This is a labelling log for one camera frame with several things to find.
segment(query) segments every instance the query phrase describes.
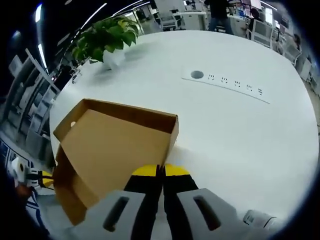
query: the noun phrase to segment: green leaves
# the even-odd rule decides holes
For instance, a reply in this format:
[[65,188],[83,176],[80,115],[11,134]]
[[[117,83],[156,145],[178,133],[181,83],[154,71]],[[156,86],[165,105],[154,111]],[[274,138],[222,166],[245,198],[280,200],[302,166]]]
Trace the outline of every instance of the green leaves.
[[90,62],[103,62],[104,50],[113,53],[136,43],[138,24],[127,17],[112,17],[97,21],[78,36],[72,55],[78,60],[91,57]]
[[94,49],[91,58],[94,60],[98,60],[99,62],[104,62],[104,51],[101,48]]

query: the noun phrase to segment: table surface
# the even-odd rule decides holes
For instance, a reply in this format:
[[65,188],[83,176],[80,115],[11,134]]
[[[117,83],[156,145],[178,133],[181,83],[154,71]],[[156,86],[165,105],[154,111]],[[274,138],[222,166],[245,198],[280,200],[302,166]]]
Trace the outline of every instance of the table surface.
[[[307,90],[292,64],[253,41],[209,31],[144,35],[113,71],[82,67],[50,112],[53,130],[83,98],[111,101],[179,117],[167,162],[184,166],[238,211],[259,210],[283,220],[302,203],[318,162],[318,132]],[[191,66],[263,86],[270,104],[225,88],[181,78]]]

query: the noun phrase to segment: cardboard box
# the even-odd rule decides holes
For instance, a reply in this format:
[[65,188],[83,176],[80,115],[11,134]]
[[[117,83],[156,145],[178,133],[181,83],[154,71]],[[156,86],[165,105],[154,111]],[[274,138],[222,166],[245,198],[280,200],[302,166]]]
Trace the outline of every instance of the cardboard box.
[[53,134],[60,141],[56,197],[77,225],[107,193],[123,189],[137,168],[165,163],[178,136],[178,116],[83,99]]

